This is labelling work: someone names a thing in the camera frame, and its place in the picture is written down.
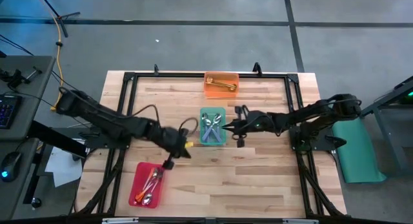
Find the red tray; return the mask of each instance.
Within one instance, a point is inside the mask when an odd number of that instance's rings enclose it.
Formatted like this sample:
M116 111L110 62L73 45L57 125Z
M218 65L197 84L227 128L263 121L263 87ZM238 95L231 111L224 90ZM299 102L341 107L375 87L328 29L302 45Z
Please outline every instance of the red tray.
M162 165L157 165L153 163L138 163L135 172L134 184L132 185L132 190L130 191L129 195L129 205L134 207L144 207L154 209L159 205L159 200L161 198L161 191L162 191L162 183L163 177L165 177L165 170L161 167ZM152 193L152 201L149 205L142 205L142 203L135 202L135 196L140 194L143 190L143 185L145 185L146 180L148 179L149 173L152 168L159 168L164 172L163 177L159 180Z

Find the wooden table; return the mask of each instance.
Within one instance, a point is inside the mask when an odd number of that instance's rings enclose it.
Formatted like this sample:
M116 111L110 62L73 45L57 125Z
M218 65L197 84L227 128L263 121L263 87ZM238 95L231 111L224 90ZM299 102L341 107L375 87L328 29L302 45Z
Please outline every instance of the wooden table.
M124 71L108 72L102 105L117 109L123 74ZM299 81L304 105L320 98L315 74L299 74ZM206 99L201 78L141 78L137 84L134 112L149 104L156 104L163 126L175 128L188 117L199 117L201 107L224 107L227 123L235 118L236 105L247 105L250 110L288 112L285 86L280 79L240 79L236 99ZM152 109L144 111L141 116L155 118ZM166 173L161 203L156 209L131 207L128 197L136 165L139 162L162 163L168 154L153 143L131 142L125 156L116 216L305 217L297 161L290 149L288 132L280 137L271 133L249 134L244 148L236 148L236 141L230 138L229 132L224 147L201 147L199 131L190 141L195 143L195 147L188 149L192 159L175 160L174 169ZM78 209L86 205L100 186L107 154L108 150L96 150L85 163L77 191ZM326 152L314 152L314 159L321 188L335 206L346 213L332 156ZM315 212L311 188L309 193ZM105 210L110 196L111 192L108 193Z

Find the teal mat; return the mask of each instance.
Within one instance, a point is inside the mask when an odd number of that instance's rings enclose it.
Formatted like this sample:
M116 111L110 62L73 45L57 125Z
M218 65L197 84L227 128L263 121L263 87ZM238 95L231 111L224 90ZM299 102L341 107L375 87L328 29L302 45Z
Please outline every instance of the teal mat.
M360 118L339 121L332 127L334 136L347 140L338 157L346 183L376 183L386 180L378 169L370 136Z

